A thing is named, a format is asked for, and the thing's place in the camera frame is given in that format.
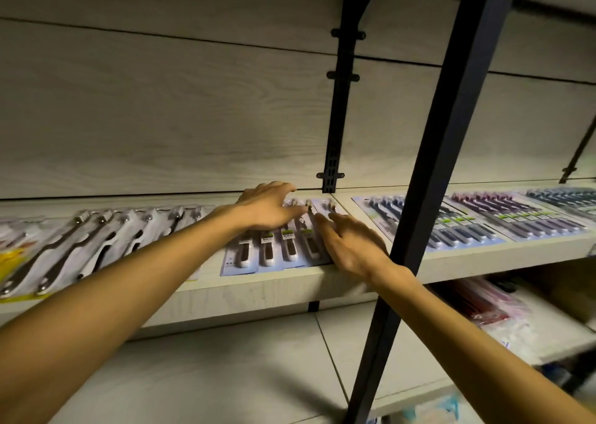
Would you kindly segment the person's left hand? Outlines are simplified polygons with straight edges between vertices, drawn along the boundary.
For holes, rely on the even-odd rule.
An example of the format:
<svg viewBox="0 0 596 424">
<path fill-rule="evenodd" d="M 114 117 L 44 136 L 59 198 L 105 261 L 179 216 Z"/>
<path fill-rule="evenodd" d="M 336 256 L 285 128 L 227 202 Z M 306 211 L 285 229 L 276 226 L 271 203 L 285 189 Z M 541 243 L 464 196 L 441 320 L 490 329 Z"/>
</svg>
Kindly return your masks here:
<svg viewBox="0 0 596 424">
<path fill-rule="evenodd" d="M 287 195 L 295 191 L 293 184 L 282 181 L 246 189 L 233 206 L 234 221 L 241 228 L 251 230 L 272 230 L 284 226 L 287 223 L 273 222 L 273 210 L 285 205 Z"/>
</svg>

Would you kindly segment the person's right hand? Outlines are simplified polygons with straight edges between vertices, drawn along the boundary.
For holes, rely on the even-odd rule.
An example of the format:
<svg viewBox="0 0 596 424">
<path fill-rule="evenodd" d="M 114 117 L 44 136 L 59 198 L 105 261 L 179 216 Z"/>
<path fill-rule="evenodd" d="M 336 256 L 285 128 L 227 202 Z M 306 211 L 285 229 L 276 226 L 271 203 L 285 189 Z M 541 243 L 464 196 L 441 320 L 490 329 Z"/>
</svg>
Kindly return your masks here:
<svg viewBox="0 0 596 424">
<path fill-rule="evenodd" d="M 391 263 L 384 241 L 352 216 L 332 212 L 314 215 L 315 226 L 333 262 L 341 271 L 375 286 Z"/>
</svg>

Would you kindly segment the white brown toothbrush blister pack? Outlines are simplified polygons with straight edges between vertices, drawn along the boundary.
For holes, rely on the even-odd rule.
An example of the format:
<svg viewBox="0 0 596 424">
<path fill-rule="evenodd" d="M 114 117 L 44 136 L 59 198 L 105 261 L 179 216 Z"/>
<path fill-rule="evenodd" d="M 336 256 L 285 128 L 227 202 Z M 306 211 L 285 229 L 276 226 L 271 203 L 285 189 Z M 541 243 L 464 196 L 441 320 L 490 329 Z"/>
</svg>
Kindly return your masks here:
<svg viewBox="0 0 596 424">
<path fill-rule="evenodd" d="M 331 212 L 347 215 L 347 211 L 330 196 L 292 197 L 284 204 L 304 205 L 309 211 L 274 230 L 248 231 L 233 240 L 225 250 L 221 277 L 324 266 L 311 264 L 312 217 L 319 213 L 328 217 Z"/>
</svg>

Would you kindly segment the person's right forearm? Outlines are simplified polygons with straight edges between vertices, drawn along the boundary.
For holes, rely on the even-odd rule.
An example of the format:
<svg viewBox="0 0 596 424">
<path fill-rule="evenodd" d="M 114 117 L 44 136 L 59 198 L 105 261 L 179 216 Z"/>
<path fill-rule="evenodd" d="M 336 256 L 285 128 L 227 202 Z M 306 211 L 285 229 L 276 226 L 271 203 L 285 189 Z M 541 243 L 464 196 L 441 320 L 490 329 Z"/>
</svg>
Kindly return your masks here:
<svg viewBox="0 0 596 424">
<path fill-rule="evenodd" d="M 596 415 L 381 257 L 364 277 L 433 354 L 485 424 L 596 424 Z"/>
</svg>

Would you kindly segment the person's left forearm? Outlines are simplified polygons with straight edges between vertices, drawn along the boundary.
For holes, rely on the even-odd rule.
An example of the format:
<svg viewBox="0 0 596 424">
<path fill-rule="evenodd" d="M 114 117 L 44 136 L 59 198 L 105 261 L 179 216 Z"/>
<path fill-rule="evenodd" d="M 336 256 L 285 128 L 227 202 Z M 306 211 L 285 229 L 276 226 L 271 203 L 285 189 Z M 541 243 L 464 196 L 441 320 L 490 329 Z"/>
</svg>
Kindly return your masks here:
<svg viewBox="0 0 596 424">
<path fill-rule="evenodd" d="M 43 300 L 0 328 L 0 424 L 45 423 L 206 260 L 249 227 L 240 204 Z"/>
</svg>

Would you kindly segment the light wooden shelf board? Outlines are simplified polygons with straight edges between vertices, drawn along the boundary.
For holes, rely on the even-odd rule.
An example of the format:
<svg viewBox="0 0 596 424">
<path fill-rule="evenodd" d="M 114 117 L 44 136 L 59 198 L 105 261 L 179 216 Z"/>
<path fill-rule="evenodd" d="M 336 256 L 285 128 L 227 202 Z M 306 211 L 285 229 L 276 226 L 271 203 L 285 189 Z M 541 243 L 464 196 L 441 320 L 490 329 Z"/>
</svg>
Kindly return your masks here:
<svg viewBox="0 0 596 424">
<path fill-rule="evenodd" d="M 70 217 L 81 210 L 158 207 L 160 205 L 233 203 L 239 193 L 158 194 L 0 201 L 4 217 Z M 195 280 L 185 282 L 144 324 L 144 328 L 249 313 L 268 308 L 360 295 L 367 287 L 334 266 L 221 277 L 225 251 L 206 261 Z"/>
<path fill-rule="evenodd" d="M 534 331 L 530 344 L 533 357 L 528 360 L 529 364 L 539 366 L 596 346 L 596 332 L 529 288 L 518 285 L 512 295 L 529 309 L 527 320 Z M 354 389 L 375 306 L 375 301 L 369 301 L 316 314 L 347 400 Z M 454 383 L 434 356 L 413 331 L 401 323 L 369 416 L 398 412 L 455 390 Z"/>
<path fill-rule="evenodd" d="M 449 184 L 446 194 L 454 192 L 512 192 L 530 188 L 556 186 L 555 180 L 506 181 L 489 183 Z M 391 250 L 392 242 L 353 201 L 353 196 L 381 196 L 383 194 L 406 194 L 407 186 L 342 188 L 332 194 L 333 198 L 351 216 L 361 220 L 375 231 Z M 422 283 L 434 283 L 463 277 L 479 276 L 508 270 L 522 269 L 554 262 L 585 258 L 596 244 L 596 227 L 576 236 L 515 242 L 505 238 L 499 245 L 425 253 L 418 269 L 417 279 Z"/>
</svg>

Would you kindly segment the blue grey toothbrush blister pack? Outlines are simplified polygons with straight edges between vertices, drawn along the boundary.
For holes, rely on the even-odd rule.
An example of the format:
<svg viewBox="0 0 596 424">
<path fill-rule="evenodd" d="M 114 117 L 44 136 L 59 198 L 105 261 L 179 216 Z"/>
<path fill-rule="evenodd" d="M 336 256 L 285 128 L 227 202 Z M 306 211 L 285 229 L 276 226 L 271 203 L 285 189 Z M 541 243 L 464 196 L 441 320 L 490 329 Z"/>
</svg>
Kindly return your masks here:
<svg viewBox="0 0 596 424">
<path fill-rule="evenodd" d="M 354 196 L 352 200 L 393 242 L 404 213 L 405 195 Z M 486 223 L 442 202 L 427 241 L 426 252 L 491 247 L 503 243 L 504 236 Z"/>
</svg>

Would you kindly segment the red toothbrush packs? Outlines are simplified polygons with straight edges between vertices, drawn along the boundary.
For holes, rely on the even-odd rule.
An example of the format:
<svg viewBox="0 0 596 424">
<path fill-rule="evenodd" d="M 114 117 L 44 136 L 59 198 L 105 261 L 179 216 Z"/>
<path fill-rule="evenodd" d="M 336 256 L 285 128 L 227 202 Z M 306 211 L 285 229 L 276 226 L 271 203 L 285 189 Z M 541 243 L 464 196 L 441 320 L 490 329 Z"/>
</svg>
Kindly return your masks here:
<svg viewBox="0 0 596 424">
<path fill-rule="evenodd" d="M 437 292 L 452 308 L 477 325 L 522 321 L 531 313 L 523 301 L 482 277 L 452 280 L 437 288 Z"/>
</svg>

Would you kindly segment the purple toothbrush blister pack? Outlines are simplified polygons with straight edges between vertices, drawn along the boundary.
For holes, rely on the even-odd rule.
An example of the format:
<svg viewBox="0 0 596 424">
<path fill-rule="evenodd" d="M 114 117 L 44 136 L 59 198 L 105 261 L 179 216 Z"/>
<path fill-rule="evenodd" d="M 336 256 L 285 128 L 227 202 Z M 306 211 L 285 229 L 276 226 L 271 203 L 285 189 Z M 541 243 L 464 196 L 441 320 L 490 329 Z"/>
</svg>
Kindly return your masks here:
<svg viewBox="0 0 596 424">
<path fill-rule="evenodd" d="M 588 225 L 577 218 L 532 202 L 516 192 L 453 192 L 445 199 L 517 242 L 570 238 L 590 232 Z"/>
</svg>

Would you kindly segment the pale blue packets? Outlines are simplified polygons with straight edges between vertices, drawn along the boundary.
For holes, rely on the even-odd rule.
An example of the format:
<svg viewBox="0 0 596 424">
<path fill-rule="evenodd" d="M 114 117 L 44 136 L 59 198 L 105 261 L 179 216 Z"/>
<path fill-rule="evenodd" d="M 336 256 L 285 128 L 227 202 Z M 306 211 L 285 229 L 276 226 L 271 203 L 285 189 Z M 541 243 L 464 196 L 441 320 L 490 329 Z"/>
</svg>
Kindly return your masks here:
<svg viewBox="0 0 596 424">
<path fill-rule="evenodd" d="M 397 414 L 399 424 L 477 424 L 478 417 L 459 392 L 406 408 Z"/>
</svg>

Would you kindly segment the white plastic packets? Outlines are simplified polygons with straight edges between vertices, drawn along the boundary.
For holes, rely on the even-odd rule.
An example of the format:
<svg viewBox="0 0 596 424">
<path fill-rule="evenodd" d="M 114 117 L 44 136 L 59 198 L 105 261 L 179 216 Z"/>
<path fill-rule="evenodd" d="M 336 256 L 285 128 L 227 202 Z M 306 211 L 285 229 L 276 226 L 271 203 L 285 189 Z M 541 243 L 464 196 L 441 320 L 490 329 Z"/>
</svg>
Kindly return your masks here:
<svg viewBox="0 0 596 424">
<path fill-rule="evenodd" d="M 497 322 L 483 323 L 479 327 L 527 364 L 542 364 L 534 348 L 537 334 L 526 319 L 509 317 Z"/>
</svg>

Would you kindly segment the dark blue toothbrush blister pack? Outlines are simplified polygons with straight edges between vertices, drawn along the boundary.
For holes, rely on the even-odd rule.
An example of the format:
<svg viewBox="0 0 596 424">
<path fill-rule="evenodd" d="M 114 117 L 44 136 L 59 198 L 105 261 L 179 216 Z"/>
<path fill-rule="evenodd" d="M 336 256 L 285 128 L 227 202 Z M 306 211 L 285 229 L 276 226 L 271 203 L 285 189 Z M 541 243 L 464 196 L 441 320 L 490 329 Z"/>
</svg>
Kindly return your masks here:
<svg viewBox="0 0 596 424">
<path fill-rule="evenodd" d="M 596 223 L 596 188 L 559 186 L 529 189 L 523 194 L 535 201 L 557 207 L 575 217 Z"/>
</svg>

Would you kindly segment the yellow blister pack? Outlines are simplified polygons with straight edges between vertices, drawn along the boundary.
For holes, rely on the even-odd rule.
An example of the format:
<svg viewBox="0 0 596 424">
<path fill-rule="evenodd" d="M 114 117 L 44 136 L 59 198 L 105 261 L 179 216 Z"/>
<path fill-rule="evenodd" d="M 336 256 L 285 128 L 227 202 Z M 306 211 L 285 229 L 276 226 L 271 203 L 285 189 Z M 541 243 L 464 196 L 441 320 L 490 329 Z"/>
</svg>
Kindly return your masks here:
<svg viewBox="0 0 596 424">
<path fill-rule="evenodd" d="M 23 220 L 0 221 L 0 280 L 14 268 L 23 252 L 20 246 L 27 236 L 27 224 Z"/>
</svg>

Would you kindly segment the black slotted wall upright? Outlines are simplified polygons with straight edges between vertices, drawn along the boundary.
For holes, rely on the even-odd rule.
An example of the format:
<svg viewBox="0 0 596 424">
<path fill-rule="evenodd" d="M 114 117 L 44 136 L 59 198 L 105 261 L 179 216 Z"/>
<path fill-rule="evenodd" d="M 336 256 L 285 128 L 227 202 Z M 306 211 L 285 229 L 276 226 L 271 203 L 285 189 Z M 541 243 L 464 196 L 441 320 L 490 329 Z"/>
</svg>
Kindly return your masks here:
<svg viewBox="0 0 596 424">
<path fill-rule="evenodd" d="M 350 87 L 360 77 L 354 73 L 356 44 L 366 37 L 359 28 L 359 23 L 371 0 L 342 0 L 340 24 L 332 29 L 332 37 L 337 38 L 337 59 L 333 71 L 327 72 L 327 78 L 333 81 L 332 106 L 328 129 L 325 163 L 317 178 L 322 180 L 322 192 L 331 194 L 336 191 L 337 181 L 344 178 L 340 172 L 340 157 L 345 131 Z"/>
</svg>

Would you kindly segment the black metal shelf post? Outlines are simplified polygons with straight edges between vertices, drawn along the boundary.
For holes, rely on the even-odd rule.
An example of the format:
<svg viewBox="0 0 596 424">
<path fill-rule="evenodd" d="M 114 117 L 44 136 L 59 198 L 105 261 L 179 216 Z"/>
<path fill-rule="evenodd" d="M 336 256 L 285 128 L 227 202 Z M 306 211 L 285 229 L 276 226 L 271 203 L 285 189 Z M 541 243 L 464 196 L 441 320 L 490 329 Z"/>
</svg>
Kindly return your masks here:
<svg viewBox="0 0 596 424">
<path fill-rule="evenodd" d="M 512 0 L 460 0 L 381 279 L 417 273 Z"/>
</svg>

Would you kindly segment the black shelf support bracket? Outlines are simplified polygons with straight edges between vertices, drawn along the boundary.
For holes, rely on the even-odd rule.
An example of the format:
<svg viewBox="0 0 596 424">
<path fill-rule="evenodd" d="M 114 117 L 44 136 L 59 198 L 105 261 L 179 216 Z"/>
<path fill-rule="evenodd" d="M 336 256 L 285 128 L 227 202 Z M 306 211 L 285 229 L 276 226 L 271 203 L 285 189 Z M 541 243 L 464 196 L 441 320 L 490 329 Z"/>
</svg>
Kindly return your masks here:
<svg viewBox="0 0 596 424">
<path fill-rule="evenodd" d="M 574 154 L 572 155 L 569 164 L 562 169 L 562 176 L 558 181 L 558 184 L 563 185 L 566 184 L 569 180 L 570 176 L 577 171 L 577 163 L 580 160 L 584 150 L 586 149 L 588 143 L 590 142 L 593 134 L 596 132 L 596 114 L 594 115 L 590 125 L 588 126 L 587 130 L 585 131 L 584 136 L 582 137 L 577 149 L 575 150 Z"/>
</svg>

